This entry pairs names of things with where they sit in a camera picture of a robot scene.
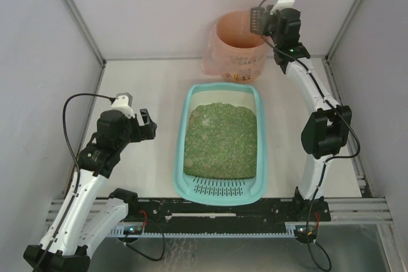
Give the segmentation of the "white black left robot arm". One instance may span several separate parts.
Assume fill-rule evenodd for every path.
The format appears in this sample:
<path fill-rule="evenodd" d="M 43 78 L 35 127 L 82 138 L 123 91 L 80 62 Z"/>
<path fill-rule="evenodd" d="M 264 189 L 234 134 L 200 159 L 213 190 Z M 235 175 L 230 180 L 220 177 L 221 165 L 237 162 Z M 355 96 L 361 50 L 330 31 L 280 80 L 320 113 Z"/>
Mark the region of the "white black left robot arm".
<path fill-rule="evenodd" d="M 37 245 L 27 246 L 23 258 L 33 271 L 87 271 L 93 254 L 107 234 L 130 213 L 138 213 L 138 195 L 115 189 L 102 210 L 88 221 L 99 190 L 105 186 L 122 151 L 130 143 L 153 140 L 157 125 L 148 110 L 140 111 L 143 124 L 133 114 L 103 112 L 96 132 L 80 152 L 79 172 L 53 224 Z"/>

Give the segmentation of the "black litter scoop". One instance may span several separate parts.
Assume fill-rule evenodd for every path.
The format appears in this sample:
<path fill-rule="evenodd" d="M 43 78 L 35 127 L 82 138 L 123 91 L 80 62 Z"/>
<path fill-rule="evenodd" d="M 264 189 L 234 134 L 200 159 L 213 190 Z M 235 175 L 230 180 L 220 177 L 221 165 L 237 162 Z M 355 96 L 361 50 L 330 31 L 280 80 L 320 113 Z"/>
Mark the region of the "black litter scoop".
<path fill-rule="evenodd" d="M 263 28 L 261 19 L 265 9 L 263 7 L 253 7 L 250 10 L 250 32 L 257 35 L 262 35 Z"/>

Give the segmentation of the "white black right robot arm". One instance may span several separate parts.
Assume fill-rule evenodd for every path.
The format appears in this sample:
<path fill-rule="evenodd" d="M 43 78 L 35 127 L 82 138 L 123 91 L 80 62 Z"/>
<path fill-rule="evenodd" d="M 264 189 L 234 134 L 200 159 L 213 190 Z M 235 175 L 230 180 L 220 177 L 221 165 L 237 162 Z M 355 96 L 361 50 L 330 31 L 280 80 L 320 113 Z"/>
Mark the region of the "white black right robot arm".
<path fill-rule="evenodd" d="M 352 111 L 339 104 L 315 74 L 310 54 L 300 42 L 300 12 L 293 8 L 273 11 L 268 6 L 260 21 L 260 34 L 273 50 L 276 64 L 298 88 L 309 112 L 301 143 L 307 154 L 302 179 L 287 206 L 280 209 L 298 221 L 316 220 L 326 212 L 323 184 L 332 162 L 341 159 L 347 145 Z"/>

